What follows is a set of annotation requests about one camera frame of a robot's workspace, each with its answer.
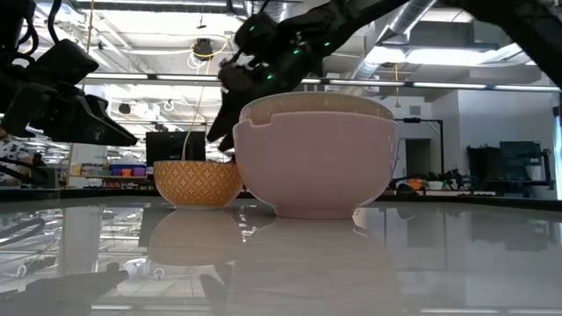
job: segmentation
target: pink bowl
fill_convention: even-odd
[[[380,196],[392,178],[400,128],[343,112],[278,113],[234,127],[236,163],[246,187],[296,219],[346,219]]]

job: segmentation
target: glossy table surface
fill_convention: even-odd
[[[44,227],[14,232],[26,223]],[[0,315],[556,315],[560,223],[463,204],[296,220],[251,199],[3,203]]]

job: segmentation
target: orange patterned bowl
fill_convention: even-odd
[[[242,180],[234,163],[155,162],[158,192],[179,208],[216,208],[232,202]]]

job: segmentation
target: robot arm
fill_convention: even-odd
[[[501,27],[558,86],[562,86],[562,22],[537,0],[441,0]],[[234,146],[232,128],[242,107],[260,97],[292,91],[309,73],[318,74],[322,59],[332,54],[363,25],[400,7],[407,0],[332,0],[303,15],[274,22],[260,12],[244,22],[234,37],[240,48],[221,64],[225,91],[222,107],[207,135],[225,136],[219,149]],[[235,64],[241,53],[253,55]]]

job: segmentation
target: doorway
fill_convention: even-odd
[[[431,140],[406,140],[406,171],[408,176],[431,171]]]

